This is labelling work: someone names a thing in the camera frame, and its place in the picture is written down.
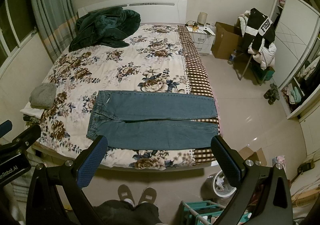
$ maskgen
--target jeans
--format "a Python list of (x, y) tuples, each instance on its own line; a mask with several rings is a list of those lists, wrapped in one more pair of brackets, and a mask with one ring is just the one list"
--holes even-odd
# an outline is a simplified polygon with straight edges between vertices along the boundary
[(190, 121), (217, 117), (214, 99), (179, 93), (99, 91), (87, 137), (114, 148), (180, 150), (205, 148), (218, 125)]
[(155, 225), (161, 223), (158, 207), (148, 202), (133, 207), (125, 201), (109, 200), (93, 208), (106, 224)]

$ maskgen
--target blue denim jeans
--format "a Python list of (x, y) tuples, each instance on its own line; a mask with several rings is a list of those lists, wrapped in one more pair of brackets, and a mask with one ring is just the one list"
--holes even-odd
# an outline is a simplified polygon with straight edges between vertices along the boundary
[(217, 117), (214, 99), (179, 93), (99, 91), (87, 137), (98, 135), (122, 149), (179, 150), (209, 147), (218, 125), (190, 121)]

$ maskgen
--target person's foot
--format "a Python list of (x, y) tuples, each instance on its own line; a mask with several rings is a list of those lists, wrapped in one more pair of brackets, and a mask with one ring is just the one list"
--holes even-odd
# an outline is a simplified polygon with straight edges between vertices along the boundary
[(146, 187), (141, 194), (139, 204), (144, 202), (154, 204), (156, 197), (157, 197), (156, 190), (152, 187)]
[(130, 203), (133, 207), (135, 206), (134, 199), (129, 187), (125, 184), (122, 184), (118, 188), (118, 195), (121, 201), (126, 201)]

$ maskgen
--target window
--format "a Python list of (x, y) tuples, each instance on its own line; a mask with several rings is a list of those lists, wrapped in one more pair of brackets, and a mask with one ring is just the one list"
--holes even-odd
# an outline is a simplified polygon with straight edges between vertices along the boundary
[(0, 6), (0, 66), (13, 59), (35, 26), (31, 0), (5, 0)]

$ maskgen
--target metal screw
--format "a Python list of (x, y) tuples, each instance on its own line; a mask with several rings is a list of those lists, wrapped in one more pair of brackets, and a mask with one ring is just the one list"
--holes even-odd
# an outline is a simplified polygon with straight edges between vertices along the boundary
[(66, 160), (64, 164), (66, 166), (72, 166), (73, 165), (73, 160)]
[(36, 168), (37, 168), (38, 170), (41, 170), (41, 169), (43, 168), (43, 164), (37, 164)]
[(251, 160), (246, 160), (245, 161), (245, 163), (246, 163), (246, 165), (248, 165), (248, 166), (253, 166), (253, 161), (251, 161)]
[(279, 163), (276, 163), (276, 167), (281, 170), (283, 167), (282, 167), (282, 164), (279, 164)]

